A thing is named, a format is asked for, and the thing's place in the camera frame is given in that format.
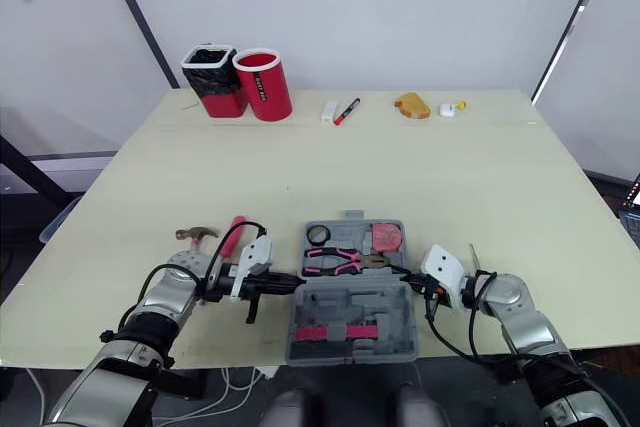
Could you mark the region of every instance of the marker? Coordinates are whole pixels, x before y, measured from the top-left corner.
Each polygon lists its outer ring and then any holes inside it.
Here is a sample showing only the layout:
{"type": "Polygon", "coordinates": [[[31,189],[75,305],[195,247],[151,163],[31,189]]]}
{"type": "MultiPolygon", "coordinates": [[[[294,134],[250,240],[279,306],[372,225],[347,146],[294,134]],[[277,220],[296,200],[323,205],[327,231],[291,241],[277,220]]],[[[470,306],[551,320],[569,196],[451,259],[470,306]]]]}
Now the marker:
{"type": "Polygon", "coordinates": [[[338,117],[336,117],[336,120],[334,120],[333,123],[336,125],[340,125],[342,121],[345,119],[345,117],[349,115],[351,111],[355,109],[359,103],[360,103],[360,97],[356,97],[356,100],[351,102],[351,104],[349,104],[349,107],[347,107],[343,113],[341,113],[338,117]]]}

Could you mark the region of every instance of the hammer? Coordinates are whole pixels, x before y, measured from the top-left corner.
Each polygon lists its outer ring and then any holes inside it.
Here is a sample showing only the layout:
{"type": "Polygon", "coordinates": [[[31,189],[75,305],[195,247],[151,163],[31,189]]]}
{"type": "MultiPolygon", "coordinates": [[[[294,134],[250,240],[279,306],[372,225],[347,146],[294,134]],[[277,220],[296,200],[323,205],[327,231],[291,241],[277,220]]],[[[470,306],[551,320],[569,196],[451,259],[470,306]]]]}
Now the hammer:
{"type": "Polygon", "coordinates": [[[218,233],[208,227],[191,227],[190,229],[176,230],[176,239],[184,240],[191,238],[191,251],[197,252],[200,249],[200,242],[205,235],[218,237],[218,233]]]}

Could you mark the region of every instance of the gray toolbox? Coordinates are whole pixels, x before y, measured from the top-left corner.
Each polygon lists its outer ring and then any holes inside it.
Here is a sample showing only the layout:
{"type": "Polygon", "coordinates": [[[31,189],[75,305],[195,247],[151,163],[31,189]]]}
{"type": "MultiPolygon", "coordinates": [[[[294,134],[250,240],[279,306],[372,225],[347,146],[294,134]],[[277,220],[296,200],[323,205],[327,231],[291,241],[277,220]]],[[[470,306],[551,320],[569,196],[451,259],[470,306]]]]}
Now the gray toolbox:
{"type": "Polygon", "coordinates": [[[418,339],[413,291],[400,280],[404,275],[401,269],[408,270],[408,256],[400,221],[369,220],[362,211],[348,211],[344,220],[309,222],[299,270],[307,282],[294,293],[287,364],[306,367],[415,360],[418,339]],[[373,250],[374,243],[393,248],[398,232],[401,243],[397,249],[373,250]],[[354,264],[352,260],[358,257],[360,262],[354,264]]]}

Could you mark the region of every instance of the table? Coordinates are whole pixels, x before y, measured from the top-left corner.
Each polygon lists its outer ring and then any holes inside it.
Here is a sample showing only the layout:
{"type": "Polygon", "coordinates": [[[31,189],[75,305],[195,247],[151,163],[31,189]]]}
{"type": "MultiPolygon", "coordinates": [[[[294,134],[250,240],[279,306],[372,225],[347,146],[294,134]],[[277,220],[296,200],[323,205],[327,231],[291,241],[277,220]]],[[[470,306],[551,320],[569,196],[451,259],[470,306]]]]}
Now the table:
{"type": "MultiPolygon", "coordinates": [[[[393,108],[400,94],[295,91],[294,113],[269,124],[250,113],[211,119],[191,90],[169,92],[0,309],[2,365],[86,366],[147,273],[188,248],[178,228],[224,230],[247,215],[269,229],[273,270],[293,273],[305,222],[350,209],[400,219],[413,269],[433,243],[470,266],[473,242],[484,269],[527,282],[571,348],[640,342],[640,251],[527,97],[422,92],[432,108],[468,108],[410,120],[393,108]],[[321,125],[326,100],[344,108],[356,96],[362,104],[340,127],[321,125]]],[[[255,325],[244,323],[247,302],[197,306],[172,349],[175,367],[283,363],[290,302],[263,297],[255,325]]],[[[417,296],[415,305],[421,356],[451,355],[417,296]]],[[[467,348],[463,314],[441,308],[436,323],[467,348]]],[[[476,330],[481,352],[506,351],[495,320],[480,317],[476,330]]]]}

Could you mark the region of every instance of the red trash can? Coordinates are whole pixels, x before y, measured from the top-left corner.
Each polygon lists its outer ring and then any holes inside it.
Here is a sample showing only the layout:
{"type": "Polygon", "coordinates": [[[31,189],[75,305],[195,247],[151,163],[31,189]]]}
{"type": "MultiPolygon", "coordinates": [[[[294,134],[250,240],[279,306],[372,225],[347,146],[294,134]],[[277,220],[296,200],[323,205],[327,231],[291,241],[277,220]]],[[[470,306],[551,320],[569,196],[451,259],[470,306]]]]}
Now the red trash can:
{"type": "Polygon", "coordinates": [[[240,117],[247,96],[233,68],[230,45],[197,45],[182,61],[182,72],[211,117],[240,117]]]}

